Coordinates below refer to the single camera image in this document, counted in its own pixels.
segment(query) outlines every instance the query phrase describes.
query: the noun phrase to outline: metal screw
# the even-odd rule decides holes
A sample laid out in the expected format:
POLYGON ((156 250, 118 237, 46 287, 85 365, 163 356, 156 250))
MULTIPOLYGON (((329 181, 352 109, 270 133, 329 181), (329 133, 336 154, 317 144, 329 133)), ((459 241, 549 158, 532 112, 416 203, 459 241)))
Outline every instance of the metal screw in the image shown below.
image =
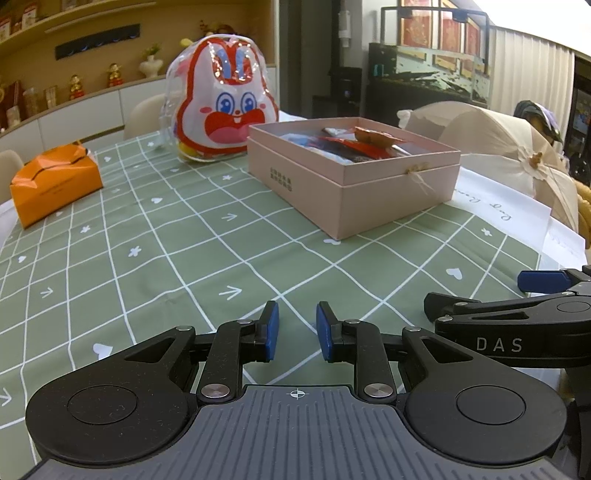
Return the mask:
POLYGON ((366 395, 373 398, 386 398, 394 393, 392 387, 385 383, 370 383, 363 389, 363 391, 366 395))
POLYGON ((210 383, 201 389, 201 395, 207 398, 223 398, 229 393, 230 388, 221 383, 210 383))

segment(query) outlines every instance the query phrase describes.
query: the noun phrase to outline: pink box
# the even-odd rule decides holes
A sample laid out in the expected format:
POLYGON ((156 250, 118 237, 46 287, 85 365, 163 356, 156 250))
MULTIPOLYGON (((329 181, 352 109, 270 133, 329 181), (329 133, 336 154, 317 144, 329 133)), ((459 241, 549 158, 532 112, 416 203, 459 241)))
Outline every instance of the pink box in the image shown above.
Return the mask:
POLYGON ((252 175, 335 240, 450 200, 460 168, 458 150, 364 118, 254 125, 248 154, 252 175), (429 153, 342 165, 279 137, 355 126, 387 132, 429 153), (425 168, 420 177, 406 173, 417 165, 425 168))

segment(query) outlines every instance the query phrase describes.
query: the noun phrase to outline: white curtain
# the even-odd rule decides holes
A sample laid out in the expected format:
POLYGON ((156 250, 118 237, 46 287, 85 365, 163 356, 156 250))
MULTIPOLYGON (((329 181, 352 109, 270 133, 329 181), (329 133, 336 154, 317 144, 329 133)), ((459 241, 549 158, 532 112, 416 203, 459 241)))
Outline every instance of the white curtain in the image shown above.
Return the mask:
POLYGON ((512 30, 491 28, 491 110, 513 115, 521 100, 554 112, 564 139, 573 97, 574 53, 512 30))

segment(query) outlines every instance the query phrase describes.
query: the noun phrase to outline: table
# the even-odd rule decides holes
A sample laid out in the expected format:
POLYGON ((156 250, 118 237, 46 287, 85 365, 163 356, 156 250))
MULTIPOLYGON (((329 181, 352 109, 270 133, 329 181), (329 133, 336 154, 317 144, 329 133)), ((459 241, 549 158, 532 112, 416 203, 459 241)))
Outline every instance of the table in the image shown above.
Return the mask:
POLYGON ((212 332, 277 299, 275 361, 247 365, 244 383, 350 384, 351 366, 322 360, 318 301, 386 333, 431 328, 429 291, 520 297, 518 272, 540 259, 450 205, 337 242, 251 177, 246 156, 186 163, 157 134, 96 160, 102 190, 26 231, 17 225, 0 251, 2 480, 38 461, 24 422, 36 390, 171 327, 212 332))

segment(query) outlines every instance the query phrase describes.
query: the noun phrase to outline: red cartoon mouth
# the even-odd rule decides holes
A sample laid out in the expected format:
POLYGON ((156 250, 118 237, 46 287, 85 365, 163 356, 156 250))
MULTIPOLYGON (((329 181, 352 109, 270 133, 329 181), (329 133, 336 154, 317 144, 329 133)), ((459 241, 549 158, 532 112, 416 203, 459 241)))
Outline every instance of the red cartoon mouth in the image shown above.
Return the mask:
POLYGON ((244 143, 248 138, 248 126, 265 123, 265 114, 259 108, 233 116, 212 112, 205 118, 205 134, 218 144, 244 143))

